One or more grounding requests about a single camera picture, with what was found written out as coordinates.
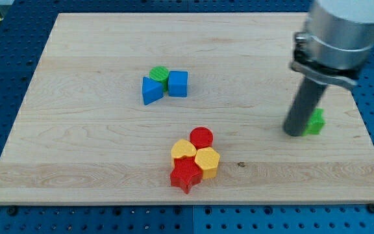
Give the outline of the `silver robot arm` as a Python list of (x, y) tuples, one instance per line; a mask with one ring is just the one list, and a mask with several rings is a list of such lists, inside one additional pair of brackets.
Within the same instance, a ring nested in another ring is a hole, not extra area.
[(293, 71), (351, 90), (374, 46), (374, 0), (313, 1), (294, 40)]

